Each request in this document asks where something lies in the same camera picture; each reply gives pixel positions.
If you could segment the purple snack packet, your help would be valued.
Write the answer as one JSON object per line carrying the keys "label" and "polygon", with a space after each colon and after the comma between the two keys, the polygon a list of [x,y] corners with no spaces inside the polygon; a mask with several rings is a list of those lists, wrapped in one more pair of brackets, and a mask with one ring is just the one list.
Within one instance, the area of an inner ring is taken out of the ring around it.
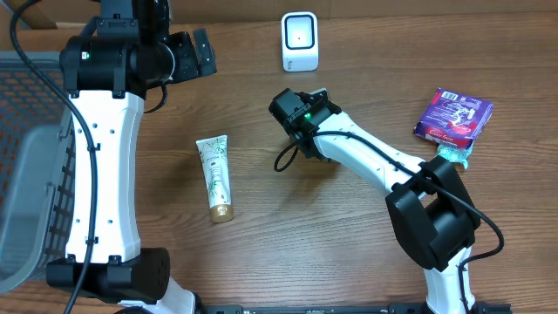
{"label": "purple snack packet", "polygon": [[467,150],[493,113],[493,102],[438,88],[413,132],[420,138]]}

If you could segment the white cosmetic tube gold cap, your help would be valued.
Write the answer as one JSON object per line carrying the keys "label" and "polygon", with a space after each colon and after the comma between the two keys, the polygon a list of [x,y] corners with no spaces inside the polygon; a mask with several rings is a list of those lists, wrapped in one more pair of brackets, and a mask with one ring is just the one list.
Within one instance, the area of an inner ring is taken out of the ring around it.
{"label": "white cosmetic tube gold cap", "polygon": [[228,169],[228,136],[220,135],[197,140],[208,203],[213,223],[229,222],[234,218]]}

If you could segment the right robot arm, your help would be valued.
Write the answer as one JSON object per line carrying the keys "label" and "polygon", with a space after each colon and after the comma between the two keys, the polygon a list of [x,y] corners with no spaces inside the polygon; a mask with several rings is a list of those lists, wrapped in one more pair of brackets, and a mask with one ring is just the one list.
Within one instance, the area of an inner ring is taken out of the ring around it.
{"label": "right robot arm", "polygon": [[480,218],[454,166],[442,157],[424,161],[390,147],[358,126],[326,89],[282,91],[269,111],[308,158],[334,160],[383,196],[396,239],[419,265],[431,313],[472,313],[476,300],[463,262]]}

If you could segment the teal packet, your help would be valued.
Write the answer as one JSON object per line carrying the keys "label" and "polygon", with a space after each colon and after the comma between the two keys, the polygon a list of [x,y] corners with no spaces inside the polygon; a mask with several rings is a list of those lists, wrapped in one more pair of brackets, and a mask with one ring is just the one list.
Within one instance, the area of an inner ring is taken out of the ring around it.
{"label": "teal packet", "polygon": [[455,148],[455,147],[448,146],[446,144],[438,144],[437,155],[445,158],[451,163],[459,163],[463,166],[464,169],[468,169],[469,168],[468,157],[471,155],[473,151],[473,147],[474,144],[472,144],[467,149]]}

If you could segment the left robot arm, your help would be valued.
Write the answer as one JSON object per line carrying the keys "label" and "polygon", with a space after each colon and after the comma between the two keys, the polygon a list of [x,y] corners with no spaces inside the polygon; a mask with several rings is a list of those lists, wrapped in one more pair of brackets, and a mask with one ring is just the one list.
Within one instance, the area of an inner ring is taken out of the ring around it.
{"label": "left robot arm", "polygon": [[47,283],[124,313],[199,313],[201,300],[171,277],[163,248],[145,248],[135,214],[135,156],[146,94],[214,74],[203,29],[171,33],[167,1],[104,1],[92,28],[60,54],[75,110],[71,231]]}

